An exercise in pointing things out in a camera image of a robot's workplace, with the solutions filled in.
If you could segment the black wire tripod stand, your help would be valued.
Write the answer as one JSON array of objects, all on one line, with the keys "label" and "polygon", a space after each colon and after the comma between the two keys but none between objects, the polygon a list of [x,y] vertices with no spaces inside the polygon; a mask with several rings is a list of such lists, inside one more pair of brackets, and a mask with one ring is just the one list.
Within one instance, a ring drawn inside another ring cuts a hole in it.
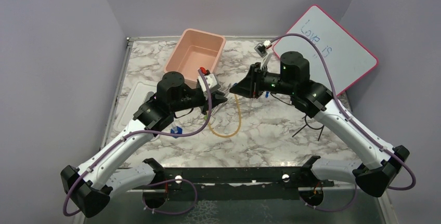
[{"label": "black wire tripod stand", "polygon": [[308,121],[308,115],[307,115],[307,114],[305,114],[305,115],[302,117],[302,119],[303,119],[303,121],[304,121],[304,125],[303,125],[301,128],[299,128],[299,129],[298,129],[298,130],[292,135],[292,138],[294,138],[295,136],[297,136],[297,135],[298,135],[303,129],[305,129],[305,128],[309,128],[309,129],[312,129],[312,130],[318,130],[318,131],[319,131],[319,134],[318,134],[318,137],[317,137],[317,141],[320,141],[325,126],[324,126],[324,125],[322,125],[321,127],[313,127],[313,126],[311,126],[310,122]]}]

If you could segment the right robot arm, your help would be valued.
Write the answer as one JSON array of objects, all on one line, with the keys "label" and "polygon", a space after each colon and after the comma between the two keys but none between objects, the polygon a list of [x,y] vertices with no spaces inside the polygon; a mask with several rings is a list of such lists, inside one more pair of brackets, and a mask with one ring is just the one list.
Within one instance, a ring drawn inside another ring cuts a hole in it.
[{"label": "right robot arm", "polygon": [[290,96],[291,104],[336,134],[359,157],[354,161],[315,156],[303,165],[301,182],[313,186],[334,180],[356,184],[370,196],[381,197],[402,168],[410,152],[381,140],[353,117],[332,92],[309,76],[309,62],[297,51],[284,53],[280,72],[271,73],[259,62],[250,65],[244,79],[229,90],[245,98],[264,92]]}]

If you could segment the blue base measuring cylinder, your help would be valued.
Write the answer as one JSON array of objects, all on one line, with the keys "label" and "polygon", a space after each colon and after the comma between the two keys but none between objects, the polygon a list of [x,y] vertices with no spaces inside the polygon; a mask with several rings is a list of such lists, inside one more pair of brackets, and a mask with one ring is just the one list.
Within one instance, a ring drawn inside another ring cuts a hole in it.
[{"label": "blue base measuring cylinder", "polygon": [[178,138],[183,134],[183,129],[173,124],[170,133],[173,134],[174,138]]}]

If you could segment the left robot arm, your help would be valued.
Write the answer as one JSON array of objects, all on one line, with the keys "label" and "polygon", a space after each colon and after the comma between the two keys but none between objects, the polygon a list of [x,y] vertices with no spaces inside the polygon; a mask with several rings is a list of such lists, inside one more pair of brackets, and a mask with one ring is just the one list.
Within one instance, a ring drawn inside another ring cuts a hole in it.
[{"label": "left robot arm", "polygon": [[[62,209],[65,216],[83,213],[93,217],[116,195],[143,185],[157,188],[163,183],[163,173],[149,164],[124,172],[118,168],[158,135],[190,137],[205,129],[213,107],[226,102],[227,98],[219,91],[215,74],[202,69],[198,73],[196,88],[190,88],[179,72],[165,73],[157,82],[155,94],[138,108],[122,132],[86,162],[77,167],[68,165],[61,171],[66,193]],[[206,115],[199,129],[186,134],[164,131],[173,123],[176,112],[195,108]]]}]

